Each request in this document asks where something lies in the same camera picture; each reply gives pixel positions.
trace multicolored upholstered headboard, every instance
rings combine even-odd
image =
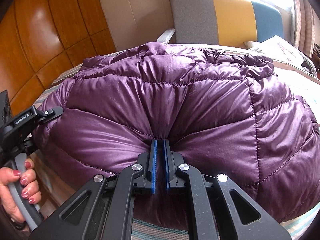
[[[258,0],[170,0],[177,43],[243,48],[284,37],[280,12]]]

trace gray handle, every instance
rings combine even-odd
[[[15,157],[14,162],[12,162],[12,168],[17,169],[21,172],[25,172],[27,170],[24,167],[24,162],[26,159],[27,154],[20,153]],[[14,202],[25,218],[28,226],[33,231],[43,221],[43,216],[41,215],[41,213],[39,213],[40,206],[38,204],[32,205],[28,202],[27,199],[22,198],[21,192],[23,186],[20,184],[20,181],[9,183],[8,187]]]

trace logo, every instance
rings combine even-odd
[[[24,119],[26,119],[28,116],[30,116],[30,114],[26,114],[24,117],[20,118],[17,122],[15,122],[15,124],[20,123],[21,121],[23,121]]]

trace orange wood surface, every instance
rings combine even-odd
[[[100,0],[78,0],[89,35],[108,28]]]
[[[35,71],[63,51],[48,0],[16,0],[21,42]]]
[[[109,29],[103,30],[91,36],[91,40],[98,55],[106,55],[116,52]]]
[[[77,0],[49,0],[49,4],[65,49],[88,37]]]
[[[94,57],[97,55],[90,37],[67,49],[67,54],[74,67],[82,63],[85,58]]]
[[[47,88],[61,73],[70,68],[72,68],[71,62],[66,52],[62,52],[39,70],[37,75],[42,85]]]
[[[10,101],[12,114],[17,115],[21,111],[32,106],[34,101],[36,101],[43,91],[44,87],[38,77],[33,76]]]
[[[33,76],[22,50],[11,5],[0,23],[0,91],[8,90],[9,99]]]

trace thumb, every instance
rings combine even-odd
[[[20,178],[21,172],[10,168],[0,169],[0,186],[6,186],[10,182],[15,182]]]

